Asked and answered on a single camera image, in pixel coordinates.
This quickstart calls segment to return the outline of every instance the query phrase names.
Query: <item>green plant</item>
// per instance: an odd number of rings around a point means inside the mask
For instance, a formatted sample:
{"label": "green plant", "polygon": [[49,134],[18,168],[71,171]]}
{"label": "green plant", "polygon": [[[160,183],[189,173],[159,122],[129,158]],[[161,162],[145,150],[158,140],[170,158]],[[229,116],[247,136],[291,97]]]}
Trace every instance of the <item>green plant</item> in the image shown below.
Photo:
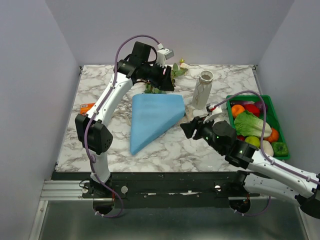
{"label": "green plant", "polygon": [[[175,87],[176,78],[184,75],[188,71],[187,68],[179,67],[178,64],[174,63],[171,70],[171,81],[173,86]],[[145,94],[166,94],[165,91],[161,91],[156,87],[151,86],[150,82],[145,85]]]}

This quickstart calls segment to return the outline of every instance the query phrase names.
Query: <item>blue foam block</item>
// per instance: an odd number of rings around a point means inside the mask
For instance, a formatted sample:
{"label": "blue foam block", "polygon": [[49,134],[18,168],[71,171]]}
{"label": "blue foam block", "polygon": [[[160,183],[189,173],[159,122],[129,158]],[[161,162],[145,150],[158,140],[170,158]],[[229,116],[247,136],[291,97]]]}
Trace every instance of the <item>blue foam block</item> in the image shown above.
{"label": "blue foam block", "polygon": [[132,98],[130,152],[132,155],[158,138],[185,115],[181,95],[137,94]]}

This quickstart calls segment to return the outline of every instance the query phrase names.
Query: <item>green plastic basket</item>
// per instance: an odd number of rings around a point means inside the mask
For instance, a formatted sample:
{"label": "green plastic basket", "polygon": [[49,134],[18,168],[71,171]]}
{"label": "green plastic basket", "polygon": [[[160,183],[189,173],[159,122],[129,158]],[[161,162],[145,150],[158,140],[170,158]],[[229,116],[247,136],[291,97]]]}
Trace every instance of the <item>green plastic basket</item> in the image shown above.
{"label": "green plastic basket", "polygon": [[[274,108],[274,105],[272,104],[271,98],[268,95],[261,95],[263,101],[268,105],[268,112],[266,113],[266,122],[270,125],[270,127],[274,128],[275,130],[278,131],[279,133],[279,140],[278,142],[285,143],[285,137],[284,134],[280,128],[280,124],[277,118],[277,114]],[[254,95],[239,95],[235,96],[231,101],[253,101],[253,102],[258,102],[260,99],[257,96]],[[235,123],[234,123],[234,118],[232,116],[231,112],[231,106],[230,106],[230,101],[226,102],[226,108],[228,110],[228,115],[229,115],[229,121],[230,125],[235,129]],[[279,160],[288,160],[290,159],[290,153],[287,156],[276,156],[276,159]]]}

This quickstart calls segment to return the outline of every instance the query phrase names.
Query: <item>fake fruit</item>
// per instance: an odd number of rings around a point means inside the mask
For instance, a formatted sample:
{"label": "fake fruit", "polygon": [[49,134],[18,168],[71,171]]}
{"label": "fake fruit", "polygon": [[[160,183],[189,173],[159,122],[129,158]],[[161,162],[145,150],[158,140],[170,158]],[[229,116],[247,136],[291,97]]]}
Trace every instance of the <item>fake fruit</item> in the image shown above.
{"label": "fake fruit", "polygon": [[263,101],[256,101],[254,105],[260,110],[261,113],[264,112],[264,105],[265,105],[265,112],[268,112],[268,105]]}
{"label": "fake fruit", "polygon": [[231,112],[232,112],[232,116],[234,118],[236,118],[239,114],[243,113],[245,111],[245,108],[241,105],[234,105],[232,108],[231,108]]}
{"label": "fake fruit", "polygon": [[273,143],[279,140],[278,131],[275,130],[273,127],[271,128],[271,130],[272,130],[271,135],[264,139],[264,140],[267,140],[269,143]]}
{"label": "fake fruit", "polygon": [[269,156],[273,157],[274,156],[274,150],[271,146],[271,143],[266,141],[266,140],[263,140],[262,141],[262,147],[261,149],[263,148],[263,151],[268,154]]}
{"label": "fake fruit", "polygon": [[275,141],[271,143],[271,146],[272,146],[275,157],[288,156],[289,150],[288,150],[287,144],[285,144],[284,142]]}
{"label": "fake fruit", "polygon": [[260,140],[256,136],[248,136],[244,141],[248,144],[256,146],[257,148],[260,147]]}
{"label": "fake fruit", "polygon": [[244,136],[242,136],[242,135],[238,135],[238,136],[236,136],[236,138],[241,140],[241,141],[246,140],[246,138]]}
{"label": "fake fruit", "polygon": [[230,102],[230,106],[233,107],[234,105],[241,105],[241,106],[244,106],[244,105],[247,105],[247,104],[254,104],[255,102],[254,101],[241,101],[241,100],[238,100],[238,101],[231,101]]}
{"label": "fake fruit", "polygon": [[[262,119],[256,117],[247,110],[240,113],[234,120],[236,134],[242,136],[261,137],[263,125],[264,121]],[[269,137],[271,135],[271,132],[271,127],[268,123],[266,123],[263,137]]]}
{"label": "fake fruit", "polygon": [[260,116],[260,110],[255,105],[247,104],[247,105],[244,105],[243,107],[244,107],[245,110],[247,110],[248,112],[252,113],[256,117]]}

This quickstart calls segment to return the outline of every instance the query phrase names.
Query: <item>cabbage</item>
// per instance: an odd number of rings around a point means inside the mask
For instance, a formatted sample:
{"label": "cabbage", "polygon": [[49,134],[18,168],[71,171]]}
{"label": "cabbage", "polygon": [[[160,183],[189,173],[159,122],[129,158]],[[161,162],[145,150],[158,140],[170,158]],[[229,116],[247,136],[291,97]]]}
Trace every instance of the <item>cabbage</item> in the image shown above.
{"label": "cabbage", "polygon": [[[247,110],[240,113],[234,120],[236,133],[242,136],[257,136],[260,138],[262,135],[263,124],[264,121],[262,119],[256,117]],[[269,137],[271,132],[271,127],[268,123],[265,123],[263,137]]]}

